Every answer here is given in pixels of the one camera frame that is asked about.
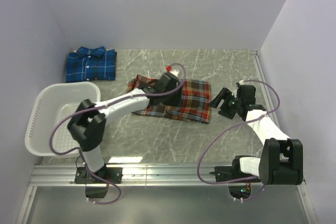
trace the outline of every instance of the lavender wall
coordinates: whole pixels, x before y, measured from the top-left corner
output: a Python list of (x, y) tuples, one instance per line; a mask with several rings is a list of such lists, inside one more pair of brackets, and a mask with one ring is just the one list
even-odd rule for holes
[(260, 49), (286, 0), (49, 0), (73, 49)]
[(336, 0), (287, 0), (261, 48), (282, 100), (282, 128), (304, 145), (304, 175), (320, 223), (335, 223)]
[(14, 223), (37, 160), (24, 144), (38, 92), (63, 81), (65, 37), (44, 0), (0, 0), (0, 223)]

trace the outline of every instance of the folded shirt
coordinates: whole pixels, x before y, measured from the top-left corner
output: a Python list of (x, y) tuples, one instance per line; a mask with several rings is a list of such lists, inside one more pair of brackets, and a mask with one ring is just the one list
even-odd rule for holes
[(69, 53), (66, 82), (115, 80), (117, 52), (105, 47), (80, 47)]
[[(149, 83), (153, 80), (155, 79), (138, 75), (128, 83), (127, 92), (137, 88), (141, 82)], [(135, 111), (133, 114), (161, 116), (186, 122), (209, 123), (211, 117), (211, 109), (208, 106), (211, 101), (210, 83), (199, 80), (185, 80), (181, 94), (181, 106), (160, 104), (145, 110)]]

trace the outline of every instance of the white plastic basket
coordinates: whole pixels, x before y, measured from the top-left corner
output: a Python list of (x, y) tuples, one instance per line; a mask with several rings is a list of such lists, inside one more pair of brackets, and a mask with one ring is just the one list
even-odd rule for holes
[[(100, 101), (100, 90), (95, 84), (62, 83), (43, 89), (36, 98), (28, 123), (25, 144), (29, 152), (37, 156), (57, 156), (49, 147), (51, 131), (61, 119), (74, 113), (79, 103), (85, 99)], [(68, 131), (67, 124), (68, 121), (61, 125), (53, 139), (53, 146), (59, 152), (78, 146)], [(75, 156), (78, 156), (77, 151), (57, 157)]]

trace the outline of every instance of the cloth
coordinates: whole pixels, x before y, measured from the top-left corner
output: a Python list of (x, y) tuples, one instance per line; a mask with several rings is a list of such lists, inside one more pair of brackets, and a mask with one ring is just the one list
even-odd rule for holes
[(115, 80), (117, 52), (105, 47), (80, 47), (69, 53), (66, 82)]
[[(128, 83), (127, 92), (137, 88), (141, 82), (149, 83), (155, 79), (149, 79), (138, 75)], [(210, 83), (207, 81), (185, 80), (182, 86), (181, 106), (157, 105), (145, 110), (133, 112), (136, 115), (162, 116), (164, 118), (181, 120), (186, 122), (209, 123), (211, 109), (208, 103), (211, 101)]]

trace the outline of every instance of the marble surface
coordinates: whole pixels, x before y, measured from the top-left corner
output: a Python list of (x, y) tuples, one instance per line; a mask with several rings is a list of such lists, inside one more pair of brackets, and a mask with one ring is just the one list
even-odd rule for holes
[[(159, 78), (165, 66), (182, 63), (188, 79), (211, 83), (212, 98), (222, 87), (235, 89), (242, 79), (257, 79), (249, 50), (116, 50), (116, 81), (95, 81), (101, 100), (125, 94), (128, 81), (137, 74)], [(257, 103), (265, 106), (260, 85)], [(106, 162), (111, 157), (139, 157), (142, 163), (196, 162), (207, 145), (224, 129), (241, 122), (217, 114), (212, 109), (210, 124), (174, 121), (151, 116), (126, 115), (106, 127), (101, 151)], [(205, 162), (232, 161), (236, 155), (260, 156), (262, 144), (248, 126), (224, 134), (208, 151)], [(44, 164), (74, 163), (75, 158), (44, 158)]]

